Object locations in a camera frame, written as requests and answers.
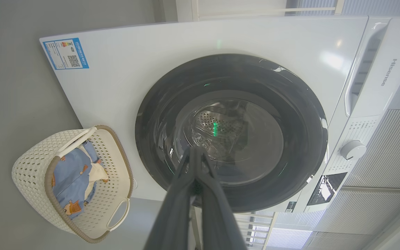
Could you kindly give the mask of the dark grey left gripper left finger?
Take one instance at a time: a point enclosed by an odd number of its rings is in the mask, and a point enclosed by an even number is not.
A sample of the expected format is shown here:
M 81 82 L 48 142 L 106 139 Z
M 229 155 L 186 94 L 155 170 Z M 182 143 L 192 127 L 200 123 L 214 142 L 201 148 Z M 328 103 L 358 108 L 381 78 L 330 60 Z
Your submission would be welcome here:
M 186 149 L 172 177 L 164 202 L 144 248 L 146 250 L 187 250 L 194 170 L 189 167 L 194 148 Z

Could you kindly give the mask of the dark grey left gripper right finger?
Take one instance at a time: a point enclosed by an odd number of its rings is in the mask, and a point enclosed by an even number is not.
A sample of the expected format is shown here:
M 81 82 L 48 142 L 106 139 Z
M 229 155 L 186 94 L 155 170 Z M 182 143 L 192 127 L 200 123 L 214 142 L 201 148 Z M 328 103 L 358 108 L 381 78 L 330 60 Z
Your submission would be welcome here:
M 201 186 L 202 233 L 205 250 L 246 250 L 227 197 L 205 150 L 197 151 Z

